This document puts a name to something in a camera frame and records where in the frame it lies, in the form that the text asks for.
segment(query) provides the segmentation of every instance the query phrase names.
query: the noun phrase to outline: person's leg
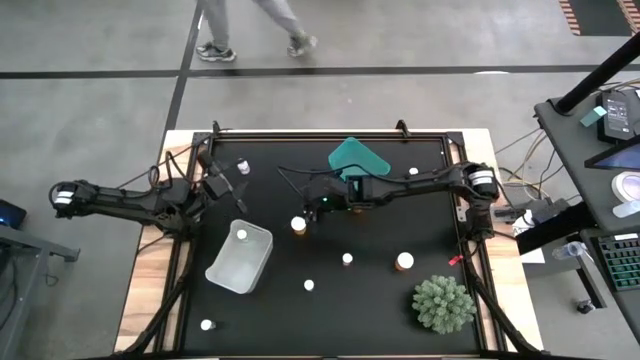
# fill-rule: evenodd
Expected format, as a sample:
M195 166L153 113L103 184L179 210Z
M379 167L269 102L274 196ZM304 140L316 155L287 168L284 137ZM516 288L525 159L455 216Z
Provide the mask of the person's leg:
M229 20L226 0L203 0L202 15L209 24L213 41L196 47L196 52L204 61L229 62L236 54L229 48Z
M289 33L291 42L287 52L291 56L300 56L306 50L316 46L318 40L307 35L291 10L287 0L253 0L273 21Z

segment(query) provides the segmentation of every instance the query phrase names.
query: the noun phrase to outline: computer monitor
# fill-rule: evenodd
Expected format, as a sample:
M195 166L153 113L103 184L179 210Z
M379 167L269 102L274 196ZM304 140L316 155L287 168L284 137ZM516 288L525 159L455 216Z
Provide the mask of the computer monitor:
M640 171L640 135L586 160L584 166L593 169Z

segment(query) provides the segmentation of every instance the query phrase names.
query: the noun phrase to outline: white cap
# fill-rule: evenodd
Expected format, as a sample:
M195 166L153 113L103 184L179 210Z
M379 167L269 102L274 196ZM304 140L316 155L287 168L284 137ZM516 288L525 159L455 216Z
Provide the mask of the white cap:
M200 323L200 328L202 329L202 331L211 330L212 326L213 326L213 321L211 321L209 319L204 319Z
M413 256L409 253L401 253L398 255L398 265L403 269L410 269L413 266Z
M304 282L304 288L305 288L305 290L307 290L307 291L311 291L311 290L313 290L313 280L306 280L306 281Z
M345 253L344 255L342 255L342 262L343 263L351 264L352 261L353 261L353 256L351 256L351 254Z
M291 219L291 228L293 228L293 230L302 231L306 227L307 227L307 222L304 221L304 219L301 218L300 216L296 216L293 219Z

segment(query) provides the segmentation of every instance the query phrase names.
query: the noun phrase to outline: artificial plant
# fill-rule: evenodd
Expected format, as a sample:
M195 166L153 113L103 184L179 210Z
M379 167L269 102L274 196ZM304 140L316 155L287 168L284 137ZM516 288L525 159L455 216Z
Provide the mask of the artificial plant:
M460 331L473 321L476 307L473 299L453 277L434 275L416 286L413 308L420 312L418 320L438 334Z

